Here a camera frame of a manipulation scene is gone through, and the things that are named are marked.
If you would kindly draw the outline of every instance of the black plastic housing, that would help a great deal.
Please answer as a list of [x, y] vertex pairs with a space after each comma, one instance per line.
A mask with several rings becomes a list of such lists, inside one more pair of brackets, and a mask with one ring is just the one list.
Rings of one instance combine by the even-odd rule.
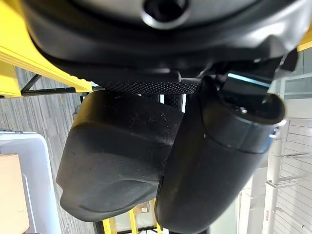
[[58, 170], [63, 209], [83, 221], [100, 221], [155, 198], [182, 116], [145, 97], [89, 94]]
[[162, 227], [180, 234], [208, 229], [246, 184], [285, 114], [275, 95], [256, 112], [247, 110], [226, 104], [211, 80], [197, 88], [158, 188], [156, 218]]

